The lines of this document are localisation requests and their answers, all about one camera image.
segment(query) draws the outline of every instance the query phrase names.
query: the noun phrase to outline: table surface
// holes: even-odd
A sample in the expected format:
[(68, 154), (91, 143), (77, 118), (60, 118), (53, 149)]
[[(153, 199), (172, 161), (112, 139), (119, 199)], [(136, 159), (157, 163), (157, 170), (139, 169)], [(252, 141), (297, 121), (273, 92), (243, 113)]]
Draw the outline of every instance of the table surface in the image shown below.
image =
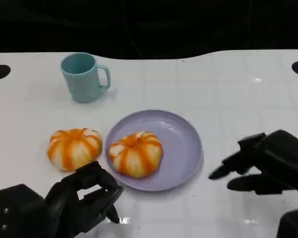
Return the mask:
[[(296, 191), (257, 196), (227, 190), (227, 181), (236, 175), (208, 180), (244, 136), (283, 128), (298, 137), (298, 75), (291, 68), (298, 50), (226, 51), (180, 60), (96, 57), (110, 68), (112, 87), (90, 104), (74, 102), (67, 90), (59, 66), (68, 54), (0, 54), (0, 64), (11, 67), (0, 80), (0, 189), (25, 183), (45, 196), (67, 175), (46, 156), (58, 129), (91, 127), (105, 139), (124, 116), (163, 109), (197, 129), (203, 171), (168, 192), (127, 188), (116, 204), (122, 224), (104, 222), (87, 235), (272, 238), (282, 214), (298, 208)], [(104, 154), (99, 162), (109, 169)]]

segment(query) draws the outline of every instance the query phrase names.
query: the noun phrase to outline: plate rim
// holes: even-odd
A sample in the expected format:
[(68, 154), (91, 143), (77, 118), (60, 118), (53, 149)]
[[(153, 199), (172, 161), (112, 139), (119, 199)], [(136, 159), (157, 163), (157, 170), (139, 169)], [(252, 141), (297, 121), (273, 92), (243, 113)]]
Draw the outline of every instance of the plate rim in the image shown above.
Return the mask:
[[(180, 118), (181, 120), (185, 121), (190, 127), (193, 128), (193, 130), (195, 131), (195, 133), (197, 134), (198, 136), (198, 139), (199, 139), (199, 145), (200, 145), (200, 155), (199, 155), (199, 161), (197, 163), (197, 166), (192, 170), (192, 172), (186, 176), (184, 179), (180, 180), (179, 182), (173, 184), (172, 186), (166, 186), (166, 187), (163, 187), (163, 188), (143, 188), (143, 187), (138, 187), (136, 185), (131, 185), (129, 184), (128, 182), (124, 181), (123, 179), (121, 179), (117, 174), (116, 172), (113, 170), (112, 168), (112, 165), (111, 165), (111, 161), (108, 157), (108, 137), (109, 135), (112, 133), (112, 131), (119, 126), (120, 123), (122, 123), (123, 121), (127, 120), (129, 117), (132, 117), (136, 114), (141, 114), (141, 113), (154, 113), (154, 112), (158, 112), (158, 113), (167, 113), (167, 114), (171, 114), (175, 117), (178, 117)], [(141, 111), (137, 111), (137, 112), (134, 112), (134, 113), (131, 113), (125, 117), (123, 117), (122, 119), (120, 119), (108, 132), (107, 134), (107, 137), (106, 137), (106, 140), (105, 140), (105, 158), (106, 158), (106, 162), (108, 164), (108, 167), (110, 168), (110, 170), (112, 171), (112, 174), (113, 176), (115, 177), (116, 180), (118, 180), (119, 182), (121, 182), (122, 184), (124, 185), (127, 185), (128, 187), (132, 188), (132, 189), (136, 189), (136, 190), (140, 190), (140, 191), (146, 191), (146, 192), (161, 192), (161, 191), (167, 191), (167, 190), (171, 190), (173, 188), (176, 188), (182, 184), (185, 184), (186, 182), (188, 182), (192, 177), (193, 175), (195, 175), (195, 173), (200, 169), (202, 168), (201, 172), (203, 171), (203, 164), (204, 164), (204, 153), (203, 153), (203, 144), (202, 144), (202, 140), (201, 140), (201, 137), (198, 133), (198, 131), (196, 130), (196, 128), (187, 120), (185, 119), (184, 117), (176, 114), (176, 113), (172, 113), (172, 112), (169, 112), (169, 111), (165, 111), (165, 110), (141, 110)]]

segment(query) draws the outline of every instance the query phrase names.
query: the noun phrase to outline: dark wall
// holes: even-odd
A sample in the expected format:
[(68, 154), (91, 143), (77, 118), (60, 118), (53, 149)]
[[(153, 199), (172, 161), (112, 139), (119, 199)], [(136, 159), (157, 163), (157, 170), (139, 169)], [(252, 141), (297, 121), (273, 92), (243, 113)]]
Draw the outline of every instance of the dark wall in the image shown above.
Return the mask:
[(119, 59), (298, 49), (298, 0), (0, 0), (0, 52)]

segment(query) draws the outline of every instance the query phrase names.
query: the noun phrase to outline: mug handle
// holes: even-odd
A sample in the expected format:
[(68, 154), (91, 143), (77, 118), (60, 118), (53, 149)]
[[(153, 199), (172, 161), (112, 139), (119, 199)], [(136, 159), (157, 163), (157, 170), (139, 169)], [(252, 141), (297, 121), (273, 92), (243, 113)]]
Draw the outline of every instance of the mug handle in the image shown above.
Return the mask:
[(105, 71), (106, 76), (107, 76), (107, 85), (100, 85), (99, 87), (101, 89), (109, 89), (110, 87), (110, 72), (109, 72), (109, 68), (105, 65), (99, 64), (97, 65), (97, 68), (101, 68)]

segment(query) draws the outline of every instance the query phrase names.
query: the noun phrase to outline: orange striped pumpkin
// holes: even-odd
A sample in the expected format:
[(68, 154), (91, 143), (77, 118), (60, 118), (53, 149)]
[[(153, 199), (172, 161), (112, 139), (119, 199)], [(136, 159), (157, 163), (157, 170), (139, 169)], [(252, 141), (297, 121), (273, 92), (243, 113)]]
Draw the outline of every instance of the orange striped pumpkin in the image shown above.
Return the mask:
[(159, 139), (144, 131), (125, 136), (108, 149), (115, 169), (137, 179), (147, 177), (159, 168), (162, 153)]
[(92, 162), (102, 152), (102, 140), (96, 130), (58, 130), (51, 139), (47, 155), (59, 170), (74, 171)]

